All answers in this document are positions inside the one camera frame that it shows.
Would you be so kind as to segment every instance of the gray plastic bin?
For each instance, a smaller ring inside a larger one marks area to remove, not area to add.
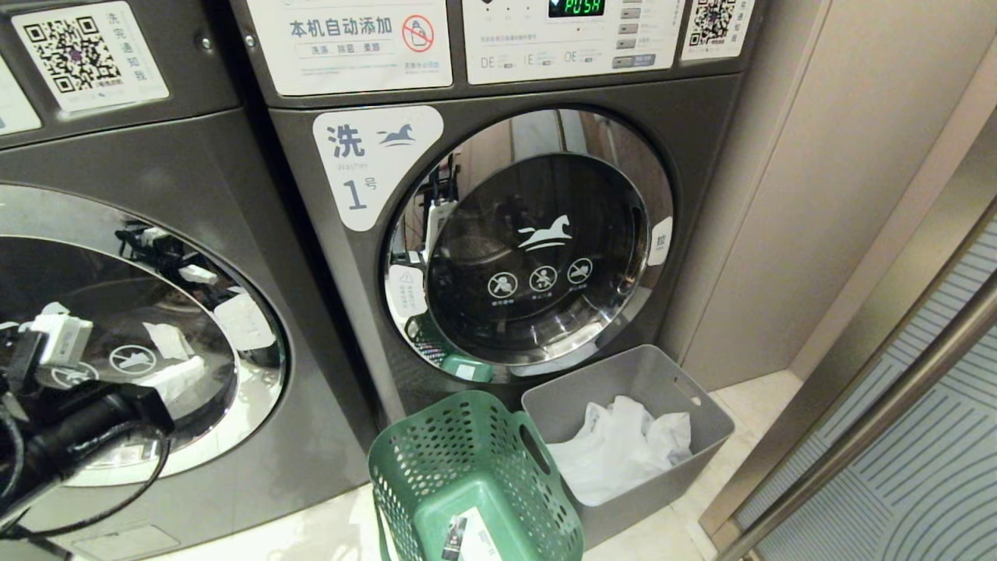
[[[734,421],[660,348],[645,344],[611,356],[528,391],[522,407],[547,443],[571,439],[589,401],[606,406],[617,395],[640,403],[655,418],[688,411],[693,456],[654,479],[599,506],[578,502],[586,549],[622,532],[682,496],[734,432]]]

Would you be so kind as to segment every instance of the qr code sticker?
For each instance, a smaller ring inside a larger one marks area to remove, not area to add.
[[[689,15],[682,60],[741,54],[755,0],[696,0]]]
[[[723,43],[731,32],[737,0],[698,0],[689,33],[689,46]]]
[[[122,84],[121,69],[91,16],[24,26],[43,70],[60,93]]]

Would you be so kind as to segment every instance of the horse logo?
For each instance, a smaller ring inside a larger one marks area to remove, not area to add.
[[[519,244],[519,248],[526,248],[528,252],[532,252],[540,248],[563,246],[566,240],[571,240],[571,236],[564,232],[564,229],[568,226],[571,226],[571,221],[567,219],[567,215],[561,215],[550,225],[550,228],[540,230],[536,228],[523,228],[519,230],[520,234],[532,233],[532,236],[522,244]]]
[[[412,132],[412,125],[406,124],[401,129],[399,129],[397,133],[389,133],[388,131],[378,131],[378,134],[385,135],[384,140],[381,141],[381,144],[387,145],[388,147],[410,146],[414,142],[416,142],[416,139],[409,136],[409,133],[411,132]]]

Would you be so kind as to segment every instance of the prohibition symbol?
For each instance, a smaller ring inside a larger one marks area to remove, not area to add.
[[[402,25],[402,39],[405,46],[417,53],[425,53],[433,46],[436,32],[433,24],[423,16],[409,16]]]

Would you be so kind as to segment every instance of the cable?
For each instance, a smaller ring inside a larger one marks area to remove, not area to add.
[[[21,479],[21,472],[24,470],[24,436],[21,434],[17,421],[10,414],[7,407],[0,403],[0,421],[3,421],[4,428],[10,435],[11,444],[14,446],[14,469],[10,472],[10,478],[3,491],[0,491],[0,506],[5,504],[7,497],[17,488],[17,482]]]
[[[30,510],[31,510],[30,506],[28,508],[25,508],[24,512],[22,512],[21,514],[17,515],[17,518],[15,518],[15,519],[11,520],[10,522],[8,522],[7,525],[4,526],[3,528],[0,528],[0,540],[8,539],[8,538],[5,537],[7,535],[7,533],[12,528],[14,528],[18,524],[20,524],[21,520],[24,520],[24,517],[28,515],[28,512]]]
[[[84,457],[89,457],[93,455],[95,452],[97,452],[100,449],[100,447],[103,446],[103,444],[120,436],[123,432],[128,432],[130,430],[137,428],[136,425],[138,425],[138,428],[150,431],[156,436],[157,442],[160,445],[160,461],[157,462],[156,469],[153,470],[153,473],[149,476],[149,479],[147,479],[146,482],[143,483],[143,485],[139,487],[139,489],[137,489],[135,493],[132,494],[132,496],[120,502],[117,506],[109,508],[108,510],[105,510],[104,512],[96,516],[92,516],[90,518],[81,520],[74,524],[60,526],[58,528],[52,528],[49,530],[34,532],[23,527],[11,526],[3,534],[0,534],[0,540],[19,540],[24,538],[52,538],[55,536],[60,536],[62,534],[76,532],[78,530],[82,530],[89,526],[93,526],[94,524],[97,524],[99,522],[103,522],[104,520],[107,520],[108,518],[114,516],[115,514],[118,514],[119,512],[127,508],[129,505],[137,501],[139,497],[145,494],[145,492],[149,490],[150,487],[153,486],[153,483],[155,483],[156,480],[160,478],[160,474],[163,473],[163,468],[166,467],[166,459],[169,458],[170,441],[162,430],[160,430],[158,427],[147,424],[129,422],[109,430],[102,436],[95,438],[90,442],[81,444],[78,447],[78,449],[83,452]]]

